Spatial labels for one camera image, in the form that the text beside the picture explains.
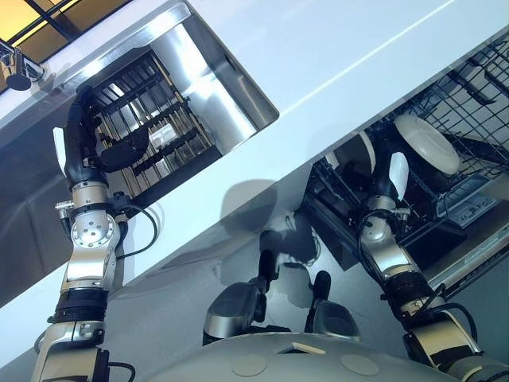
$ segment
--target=plate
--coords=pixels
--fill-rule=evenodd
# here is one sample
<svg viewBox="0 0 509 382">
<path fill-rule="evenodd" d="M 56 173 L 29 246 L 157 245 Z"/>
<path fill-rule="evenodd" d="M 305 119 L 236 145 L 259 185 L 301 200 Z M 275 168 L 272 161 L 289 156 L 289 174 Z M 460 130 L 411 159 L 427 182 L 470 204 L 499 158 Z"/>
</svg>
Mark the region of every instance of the plate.
<svg viewBox="0 0 509 382">
<path fill-rule="evenodd" d="M 333 155 L 341 172 L 351 166 L 357 173 L 370 177 L 375 168 L 375 150 L 364 131 L 335 149 Z"/>
<path fill-rule="evenodd" d="M 406 143 L 431 166 L 447 175 L 458 172 L 460 157 L 440 131 L 415 115 L 400 115 L 394 124 Z"/>
</svg>

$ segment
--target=white countertop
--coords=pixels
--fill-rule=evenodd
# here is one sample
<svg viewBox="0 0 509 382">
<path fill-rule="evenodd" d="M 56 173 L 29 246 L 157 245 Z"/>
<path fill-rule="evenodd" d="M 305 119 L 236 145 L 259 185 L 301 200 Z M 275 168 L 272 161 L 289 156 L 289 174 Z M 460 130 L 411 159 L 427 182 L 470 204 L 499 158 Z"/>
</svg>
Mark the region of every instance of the white countertop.
<svg viewBox="0 0 509 382">
<path fill-rule="evenodd" d="M 52 57 L 50 67 L 58 71 L 77 62 L 121 25 L 162 3 L 133 0 Z M 507 27 L 509 14 L 506 0 L 482 5 L 477 0 L 190 3 L 280 117 L 151 206 L 161 225 L 159 238 L 150 250 L 126 260 L 124 285 L 168 262 L 179 248 L 269 187 L 276 197 L 264 193 L 257 205 L 271 203 L 273 215 L 294 209 L 313 159 Z M 34 102 L 29 96 L 0 95 L 0 121 L 10 108 Z M 150 235 L 150 224 L 135 217 L 125 251 L 140 248 Z M 63 273 L 64 266 L 0 309 L 0 336 L 8 344 L 0 352 L 0 367 L 32 347 L 45 329 Z"/>
</svg>

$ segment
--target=metal grate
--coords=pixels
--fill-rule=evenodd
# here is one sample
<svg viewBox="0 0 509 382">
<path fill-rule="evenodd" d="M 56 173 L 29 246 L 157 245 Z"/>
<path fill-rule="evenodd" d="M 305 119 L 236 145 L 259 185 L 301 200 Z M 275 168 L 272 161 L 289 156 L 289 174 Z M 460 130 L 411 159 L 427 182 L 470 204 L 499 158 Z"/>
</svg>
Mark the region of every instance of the metal grate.
<svg viewBox="0 0 509 382">
<path fill-rule="evenodd" d="M 100 139 L 110 147 L 141 126 L 148 127 L 143 158 L 122 170 L 132 197 L 190 163 L 212 147 L 204 128 L 152 52 L 94 89 L 102 107 Z"/>
<path fill-rule="evenodd" d="M 480 200 L 478 192 L 509 170 L 509 39 L 508 36 L 486 45 L 459 67 L 367 129 L 370 136 L 393 129 L 392 121 L 401 114 L 425 119 L 440 131 L 460 156 L 460 170 L 453 177 L 419 173 L 419 165 L 410 163 L 410 179 L 403 204 L 412 211 L 405 241 L 450 218 L 450 212 L 462 203 L 476 204 L 476 215 L 495 205 Z M 401 139 L 396 137 L 394 148 Z"/>
</svg>

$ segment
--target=sink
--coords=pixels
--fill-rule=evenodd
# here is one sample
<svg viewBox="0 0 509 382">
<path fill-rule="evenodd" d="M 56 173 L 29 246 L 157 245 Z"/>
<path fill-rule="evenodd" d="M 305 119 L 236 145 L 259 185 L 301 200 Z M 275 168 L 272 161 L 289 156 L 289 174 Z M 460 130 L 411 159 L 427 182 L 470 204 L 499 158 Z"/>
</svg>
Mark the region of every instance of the sink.
<svg viewBox="0 0 509 382">
<path fill-rule="evenodd" d="M 149 127 L 143 159 L 108 174 L 112 190 L 129 193 L 142 207 L 278 118 L 188 4 L 178 2 L 144 22 L 70 68 L 66 78 L 55 79 L 52 92 L 38 95 L 0 129 L 0 306 L 71 254 L 53 210 L 70 194 L 54 154 L 52 129 L 65 124 L 80 85 L 90 84 L 102 107 L 98 137 L 104 148 Z"/>
</svg>

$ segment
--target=dish rack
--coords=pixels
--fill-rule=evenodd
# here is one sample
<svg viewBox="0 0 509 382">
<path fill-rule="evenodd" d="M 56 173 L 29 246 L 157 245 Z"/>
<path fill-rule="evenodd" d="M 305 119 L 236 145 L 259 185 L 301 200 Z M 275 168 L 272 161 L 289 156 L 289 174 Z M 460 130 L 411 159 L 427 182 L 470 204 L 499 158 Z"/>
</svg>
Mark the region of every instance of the dish rack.
<svg viewBox="0 0 509 382">
<path fill-rule="evenodd" d="M 375 144 L 380 139 L 409 162 L 409 179 L 401 207 L 410 216 L 398 233 L 403 246 L 435 228 L 459 241 L 465 229 L 499 200 L 481 193 L 509 173 L 509 38 L 485 45 L 463 64 L 407 99 L 365 132 Z M 460 157 L 459 171 L 448 176 L 432 167 L 398 133 L 394 119 L 412 114 L 440 131 Z M 371 178 L 352 173 L 328 157 L 315 163 L 303 201 L 309 216 L 324 224 L 352 253 L 356 251 L 356 219 Z"/>
<path fill-rule="evenodd" d="M 453 145 L 460 169 L 452 177 L 440 171 L 419 173 L 423 161 L 407 156 L 410 176 L 402 201 L 411 215 L 402 243 L 413 243 L 444 220 L 464 228 L 499 203 L 480 194 L 509 170 L 509 39 L 486 45 L 439 81 L 368 127 L 372 139 L 412 114 L 426 120 Z M 392 141 L 393 149 L 404 145 Z"/>
<path fill-rule="evenodd" d="M 98 128 L 104 149 L 147 127 L 142 159 L 121 170 L 127 191 L 146 207 L 220 158 L 188 99 L 175 88 L 155 54 L 146 49 L 113 64 L 92 84 L 101 107 Z"/>
</svg>

